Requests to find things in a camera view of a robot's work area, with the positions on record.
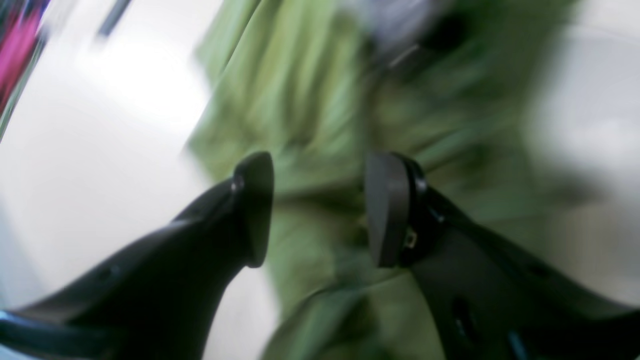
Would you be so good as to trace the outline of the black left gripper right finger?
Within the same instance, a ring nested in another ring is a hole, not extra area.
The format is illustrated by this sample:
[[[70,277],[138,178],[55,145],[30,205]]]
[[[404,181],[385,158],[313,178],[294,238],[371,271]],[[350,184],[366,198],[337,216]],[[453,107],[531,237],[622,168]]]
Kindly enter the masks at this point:
[[[365,162],[369,248],[409,270],[449,360],[637,360],[638,308],[592,292],[481,226],[398,153]]]

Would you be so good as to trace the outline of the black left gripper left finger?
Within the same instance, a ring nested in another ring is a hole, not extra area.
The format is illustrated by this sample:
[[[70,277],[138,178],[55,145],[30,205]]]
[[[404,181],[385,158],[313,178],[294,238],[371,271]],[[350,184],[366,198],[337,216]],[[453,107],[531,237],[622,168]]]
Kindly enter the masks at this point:
[[[1,344],[41,360],[200,360],[227,286],[268,249],[274,163],[245,157],[176,218],[43,300],[1,312]]]

